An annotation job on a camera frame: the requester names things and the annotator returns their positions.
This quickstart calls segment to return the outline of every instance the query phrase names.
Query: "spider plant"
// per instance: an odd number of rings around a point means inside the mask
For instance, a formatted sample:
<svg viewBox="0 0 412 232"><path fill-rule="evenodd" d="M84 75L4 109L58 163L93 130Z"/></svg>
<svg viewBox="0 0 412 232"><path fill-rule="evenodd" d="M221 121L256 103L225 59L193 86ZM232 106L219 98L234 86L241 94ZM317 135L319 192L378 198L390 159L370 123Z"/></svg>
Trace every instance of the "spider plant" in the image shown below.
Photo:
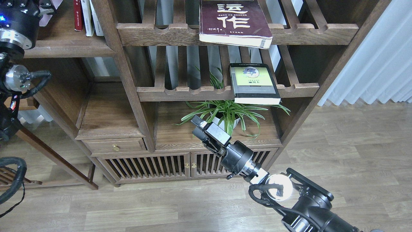
<svg viewBox="0 0 412 232"><path fill-rule="evenodd" d="M222 70L220 68L218 67L216 68L219 70L220 73L222 73ZM210 72L210 79L211 79L211 85L215 89L221 89L224 87L223 81L220 81L211 72ZM207 118L205 119L207 123L212 122L215 116L218 116L218 118L220 116L218 125L220 125L224 121L225 122L225 126L224 126L225 132L228 133L229 135L232 135L236 119L238 118L240 119L242 131L245 132L246 130L245 119L249 118L254 123L256 123L259 129L258 134L247 135L247 136L254 137L253 139L255 139L260 134L260 123L259 123L258 118L265 119L264 116L254 111L268 110L267 108L262 107L262 105L239 104L239 103L235 103L234 100L209 100L209 101L192 102L192 103L186 102L186 104L188 107L192 109L196 109L196 110L182 117L180 119L181 123L176 124L176 125L182 125L190 121L195 115L199 115L199 117L202 119L205 116L207 116ZM290 110L288 108L280 104L271 105L271 106L281 108L289 115Z"/></svg>

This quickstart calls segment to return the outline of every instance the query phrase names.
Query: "green book cover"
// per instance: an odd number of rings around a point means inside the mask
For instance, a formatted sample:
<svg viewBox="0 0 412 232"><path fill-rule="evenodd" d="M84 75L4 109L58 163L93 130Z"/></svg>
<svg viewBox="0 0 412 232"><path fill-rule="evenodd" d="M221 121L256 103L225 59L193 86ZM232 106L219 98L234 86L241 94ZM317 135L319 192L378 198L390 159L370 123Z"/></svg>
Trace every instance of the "green book cover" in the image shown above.
<svg viewBox="0 0 412 232"><path fill-rule="evenodd" d="M230 64L234 101L243 104L277 105L280 95L266 64Z"/></svg>

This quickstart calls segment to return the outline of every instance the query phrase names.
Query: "white curtain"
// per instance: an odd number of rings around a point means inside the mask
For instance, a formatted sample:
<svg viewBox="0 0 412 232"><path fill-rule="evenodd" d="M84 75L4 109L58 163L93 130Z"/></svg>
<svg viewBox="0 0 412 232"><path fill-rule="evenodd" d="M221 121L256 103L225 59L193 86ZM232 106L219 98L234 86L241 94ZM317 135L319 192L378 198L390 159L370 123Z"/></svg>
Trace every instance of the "white curtain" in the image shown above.
<svg viewBox="0 0 412 232"><path fill-rule="evenodd" d="M318 105L412 102L412 1L392 1Z"/></svg>

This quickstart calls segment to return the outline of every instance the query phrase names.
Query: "wooden drawer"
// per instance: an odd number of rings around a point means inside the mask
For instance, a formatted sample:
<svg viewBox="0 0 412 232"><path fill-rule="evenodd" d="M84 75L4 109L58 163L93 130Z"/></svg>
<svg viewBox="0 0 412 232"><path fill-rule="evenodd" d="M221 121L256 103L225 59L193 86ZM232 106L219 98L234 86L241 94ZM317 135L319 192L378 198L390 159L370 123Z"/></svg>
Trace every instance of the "wooden drawer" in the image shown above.
<svg viewBox="0 0 412 232"><path fill-rule="evenodd" d="M121 153L146 150L142 138L83 140L92 153Z"/></svg>

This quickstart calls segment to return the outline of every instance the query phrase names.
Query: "wooden floor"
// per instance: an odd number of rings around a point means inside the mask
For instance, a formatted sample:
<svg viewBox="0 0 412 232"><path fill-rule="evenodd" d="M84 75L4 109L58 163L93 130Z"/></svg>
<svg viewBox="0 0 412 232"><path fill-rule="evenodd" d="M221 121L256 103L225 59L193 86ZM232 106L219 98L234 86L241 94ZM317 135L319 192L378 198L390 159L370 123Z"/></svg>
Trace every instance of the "wooden floor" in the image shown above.
<svg viewBox="0 0 412 232"><path fill-rule="evenodd" d="M87 162L53 123L27 127L70 162ZM411 138L412 104L317 107L269 171L292 167L309 177L334 194L333 212L364 231L409 232ZM29 178L63 175L18 138L0 146L1 156L27 160ZM97 172L96 182L97 191L81 185L27 189L23 203L0 219L0 231L287 231L279 215L249 198L241 178L114 188ZM21 194L1 205L0 213Z"/></svg>

